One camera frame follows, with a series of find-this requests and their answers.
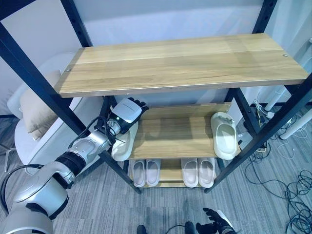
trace beige cushion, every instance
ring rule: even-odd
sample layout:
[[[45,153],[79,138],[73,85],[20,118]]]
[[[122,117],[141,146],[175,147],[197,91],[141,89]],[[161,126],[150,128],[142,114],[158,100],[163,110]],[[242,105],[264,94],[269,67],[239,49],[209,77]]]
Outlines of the beige cushion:
[[[60,78],[60,71],[50,72],[44,77],[54,87]],[[19,101],[27,132],[34,132],[34,139],[41,138],[58,118],[57,115],[30,88]]]

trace metal shelving unit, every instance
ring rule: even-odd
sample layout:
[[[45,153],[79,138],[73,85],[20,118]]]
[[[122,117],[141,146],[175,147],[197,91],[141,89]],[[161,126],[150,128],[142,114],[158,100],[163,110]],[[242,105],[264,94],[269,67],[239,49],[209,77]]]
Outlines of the metal shelving unit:
[[[32,3],[34,0],[3,0],[0,9],[0,20],[10,14],[20,10],[24,6]],[[264,0],[260,14],[256,21],[253,33],[263,33],[274,10],[277,0]],[[88,33],[83,25],[79,13],[73,0],[61,0],[61,3],[67,13],[67,16],[76,32],[76,35],[82,47],[92,46]],[[5,27],[0,23],[0,56],[4,61],[20,76],[20,78],[76,133],[80,134],[84,129],[84,124],[69,108],[72,98],[62,98],[44,76],[39,72],[36,66],[31,62],[13,37],[8,33]],[[254,113],[251,111],[240,88],[229,89],[225,101],[236,100],[246,126],[253,140],[236,156],[232,162],[224,167],[221,159],[217,159],[221,173],[214,181],[213,187],[205,189],[205,193],[211,191],[233,170],[235,170],[243,161],[245,161],[254,151],[256,151],[264,142],[266,142],[275,132],[277,132],[286,122],[295,115],[312,97],[312,75],[300,85],[287,85],[286,88],[292,94],[291,98],[284,106],[275,113],[275,116],[263,127],[257,125]],[[114,96],[105,96],[102,115],[106,115],[110,106],[116,105]],[[133,185],[133,181],[128,177],[129,161],[124,162],[121,168],[114,161],[109,153],[102,153],[101,160],[106,162],[124,181],[126,181],[137,193],[141,193],[139,188]]]

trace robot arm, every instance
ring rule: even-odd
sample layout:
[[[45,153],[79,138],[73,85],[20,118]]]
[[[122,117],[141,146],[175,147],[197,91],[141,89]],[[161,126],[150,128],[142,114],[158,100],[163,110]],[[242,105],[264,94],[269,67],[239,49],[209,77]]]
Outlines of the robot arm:
[[[123,99],[112,110],[105,124],[85,138],[76,140],[72,147],[55,161],[43,166],[16,193],[11,212],[0,233],[52,234],[52,221],[68,202],[66,189],[71,188],[75,177],[94,158],[108,151],[119,133],[126,133],[141,115],[148,110],[144,102]]]

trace white slipper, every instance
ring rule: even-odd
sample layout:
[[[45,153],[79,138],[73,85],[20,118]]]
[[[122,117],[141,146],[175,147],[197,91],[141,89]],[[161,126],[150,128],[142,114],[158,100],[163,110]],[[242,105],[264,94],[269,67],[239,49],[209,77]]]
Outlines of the white slipper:
[[[112,157],[115,161],[127,160],[132,151],[133,143],[137,134],[138,122],[136,122],[125,134],[118,134],[112,148]]]
[[[198,158],[198,177],[201,187],[210,188],[215,180],[215,158],[201,157]]]
[[[146,160],[146,183],[149,186],[156,186],[159,183],[160,159]]]
[[[210,124],[214,137],[215,154],[221,159],[233,159],[237,151],[234,120],[227,113],[217,112],[211,117]]]
[[[145,185],[145,160],[136,160],[132,166],[133,184],[136,187],[143,187]]]
[[[181,167],[184,184],[190,188],[196,187],[198,184],[197,158],[182,158]]]

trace black shoe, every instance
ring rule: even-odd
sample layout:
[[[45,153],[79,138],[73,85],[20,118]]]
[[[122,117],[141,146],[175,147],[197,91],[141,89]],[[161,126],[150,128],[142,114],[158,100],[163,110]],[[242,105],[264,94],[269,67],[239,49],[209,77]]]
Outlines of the black shoe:
[[[143,225],[139,225],[136,229],[136,234],[147,234],[145,227]]]
[[[185,223],[185,234],[196,234],[195,226],[192,222]]]

